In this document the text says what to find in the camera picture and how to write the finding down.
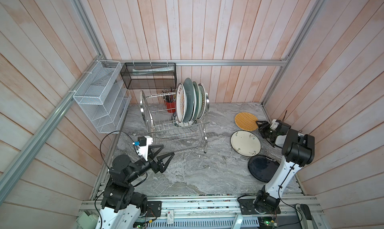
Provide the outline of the large teal plate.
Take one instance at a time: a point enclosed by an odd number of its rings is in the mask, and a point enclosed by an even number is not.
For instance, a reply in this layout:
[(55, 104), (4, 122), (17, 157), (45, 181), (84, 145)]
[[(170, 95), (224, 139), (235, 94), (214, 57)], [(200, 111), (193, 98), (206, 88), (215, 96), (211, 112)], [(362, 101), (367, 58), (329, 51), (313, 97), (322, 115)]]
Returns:
[(186, 96), (187, 96), (187, 110), (186, 110), (183, 122), (187, 123), (193, 117), (193, 113), (194, 113), (194, 109), (195, 109), (196, 93), (195, 93), (195, 88), (194, 88), (193, 81), (191, 80), (191, 78), (186, 78), (184, 83), (183, 83), (183, 86), (184, 86)]

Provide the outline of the yellow woven coaster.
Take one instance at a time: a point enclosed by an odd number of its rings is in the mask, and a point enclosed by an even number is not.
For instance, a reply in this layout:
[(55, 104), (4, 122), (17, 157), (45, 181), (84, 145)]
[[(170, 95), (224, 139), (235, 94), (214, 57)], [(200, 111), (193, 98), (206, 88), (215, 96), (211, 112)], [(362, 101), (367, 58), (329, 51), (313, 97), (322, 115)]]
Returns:
[(248, 112), (240, 112), (235, 116), (235, 124), (244, 131), (255, 131), (257, 130), (258, 124), (257, 124), (258, 118)]

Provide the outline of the cream floral plate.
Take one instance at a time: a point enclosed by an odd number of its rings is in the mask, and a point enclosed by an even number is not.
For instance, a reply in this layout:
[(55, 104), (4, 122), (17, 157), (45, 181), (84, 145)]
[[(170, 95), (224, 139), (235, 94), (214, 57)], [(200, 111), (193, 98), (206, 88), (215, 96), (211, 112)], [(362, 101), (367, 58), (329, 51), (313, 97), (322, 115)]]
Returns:
[(232, 148), (242, 156), (252, 157), (261, 152), (261, 142), (248, 131), (237, 131), (231, 136)]

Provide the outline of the black round plate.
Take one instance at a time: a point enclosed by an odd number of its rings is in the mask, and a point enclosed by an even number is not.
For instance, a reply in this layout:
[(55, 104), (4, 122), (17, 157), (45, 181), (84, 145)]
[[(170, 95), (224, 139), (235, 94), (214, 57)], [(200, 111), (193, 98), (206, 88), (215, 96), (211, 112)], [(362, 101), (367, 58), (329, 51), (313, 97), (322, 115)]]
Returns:
[(280, 163), (265, 155), (256, 155), (249, 159), (248, 169), (257, 180), (268, 183), (279, 168)]

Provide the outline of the stainless steel dish rack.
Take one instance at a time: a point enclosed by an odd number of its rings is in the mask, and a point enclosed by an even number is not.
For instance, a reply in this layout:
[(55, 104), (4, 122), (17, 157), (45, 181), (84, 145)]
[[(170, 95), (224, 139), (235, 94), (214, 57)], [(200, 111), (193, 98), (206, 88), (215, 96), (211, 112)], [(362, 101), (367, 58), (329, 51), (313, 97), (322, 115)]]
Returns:
[(192, 151), (207, 152), (208, 137), (206, 125), (210, 122), (208, 112), (195, 121), (180, 123), (176, 113), (171, 113), (166, 106), (167, 96), (176, 96), (176, 92), (146, 95), (140, 91), (140, 111), (148, 134), (154, 144), (165, 146), (166, 152), (176, 154)]

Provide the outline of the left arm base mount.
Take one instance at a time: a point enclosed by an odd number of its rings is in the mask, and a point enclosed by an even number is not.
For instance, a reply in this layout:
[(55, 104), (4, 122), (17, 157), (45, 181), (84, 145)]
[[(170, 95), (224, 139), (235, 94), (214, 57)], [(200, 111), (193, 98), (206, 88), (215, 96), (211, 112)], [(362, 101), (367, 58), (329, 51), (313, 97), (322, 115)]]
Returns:
[(145, 201), (145, 202), (138, 202), (138, 203), (132, 203), (136, 207), (136, 209), (139, 209), (140, 216), (147, 216), (147, 217), (155, 217), (158, 218), (161, 216), (162, 212), (162, 201)]

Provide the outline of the white green clover plate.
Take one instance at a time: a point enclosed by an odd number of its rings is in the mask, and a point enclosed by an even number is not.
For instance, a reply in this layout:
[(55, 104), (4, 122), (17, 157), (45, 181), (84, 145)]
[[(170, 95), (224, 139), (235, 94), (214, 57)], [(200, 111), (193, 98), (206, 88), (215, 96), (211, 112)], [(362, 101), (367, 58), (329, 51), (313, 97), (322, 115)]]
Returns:
[(198, 118), (199, 113), (201, 111), (201, 107), (202, 107), (202, 94), (201, 94), (201, 90), (200, 90), (200, 87), (199, 87), (197, 82), (193, 81), (193, 86), (194, 86), (195, 93), (196, 93), (195, 112), (194, 112), (194, 115), (193, 115), (193, 121), (194, 121), (194, 120), (196, 120)]

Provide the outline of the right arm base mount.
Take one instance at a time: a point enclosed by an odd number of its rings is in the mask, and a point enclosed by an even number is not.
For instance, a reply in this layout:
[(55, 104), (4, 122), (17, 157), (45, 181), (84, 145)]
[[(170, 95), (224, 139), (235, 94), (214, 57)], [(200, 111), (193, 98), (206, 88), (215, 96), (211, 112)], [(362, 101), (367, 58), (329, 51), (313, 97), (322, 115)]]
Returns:
[(255, 203), (255, 199), (238, 199), (242, 215), (263, 215), (263, 214), (280, 214), (279, 207), (273, 209), (263, 203)]

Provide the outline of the light blue flower plate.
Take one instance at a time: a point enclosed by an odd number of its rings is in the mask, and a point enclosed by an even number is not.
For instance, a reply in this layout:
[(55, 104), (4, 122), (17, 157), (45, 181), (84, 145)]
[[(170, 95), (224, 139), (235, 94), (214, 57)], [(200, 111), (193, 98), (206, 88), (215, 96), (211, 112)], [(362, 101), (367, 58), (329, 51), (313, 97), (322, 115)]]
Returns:
[(198, 84), (199, 86), (199, 89), (200, 89), (200, 92), (201, 92), (201, 108), (200, 108), (200, 111), (199, 111), (199, 114), (198, 114), (198, 119), (200, 119), (204, 112), (205, 112), (205, 109), (206, 109), (206, 90), (205, 90), (205, 87), (202, 85), (202, 84)]

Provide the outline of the orange sunburst plate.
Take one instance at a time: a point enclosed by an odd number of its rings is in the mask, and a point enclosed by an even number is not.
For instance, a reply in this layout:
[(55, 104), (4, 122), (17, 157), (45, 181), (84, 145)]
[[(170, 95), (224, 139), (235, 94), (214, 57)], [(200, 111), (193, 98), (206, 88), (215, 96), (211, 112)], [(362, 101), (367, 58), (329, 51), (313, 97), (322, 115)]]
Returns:
[(184, 85), (179, 83), (176, 91), (176, 110), (179, 123), (184, 121), (187, 110), (187, 96)]
[(207, 90), (202, 84), (199, 84), (200, 91), (202, 93), (202, 106), (201, 106), (201, 111), (199, 115), (199, 119), (204, 116), (204, 114), (209, 110), (209, 95)]

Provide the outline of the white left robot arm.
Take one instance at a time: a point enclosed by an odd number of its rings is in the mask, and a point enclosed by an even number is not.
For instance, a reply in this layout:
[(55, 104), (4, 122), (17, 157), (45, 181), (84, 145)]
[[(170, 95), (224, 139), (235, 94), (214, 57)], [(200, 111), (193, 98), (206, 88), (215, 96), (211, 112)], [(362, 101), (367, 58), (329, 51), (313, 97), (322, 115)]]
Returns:
[(134, 223), (148, 212), (147, 195), (135, 192), (132, 182), (147, 174), (164, 173), (175, 156), (174, 152), (159, 155), (163, 145), (149, 146), (148, 160), (133, 162), (128, 155), (119, 155), (109, 170), (110, 178), (102, 193), (101, 209), (97, 209), (99, 219), (97, 229), (132, 229)]

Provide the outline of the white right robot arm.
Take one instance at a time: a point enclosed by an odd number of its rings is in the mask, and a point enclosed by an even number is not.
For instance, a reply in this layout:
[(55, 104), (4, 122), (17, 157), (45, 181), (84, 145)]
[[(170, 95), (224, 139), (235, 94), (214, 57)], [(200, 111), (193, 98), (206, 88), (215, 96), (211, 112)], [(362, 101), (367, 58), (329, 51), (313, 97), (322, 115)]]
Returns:
[(282, 161), (272, 179), (258, 191), (254, 207), (259, 214), (274, 212), (282, 202), (281, 196), (294, 177), (305, 165), (309, 165), (315, 157), (315, 137), (301, 134), (291, 125), (281, 121), (257, 121), (264, 139), (272, 146), (282, 149)]

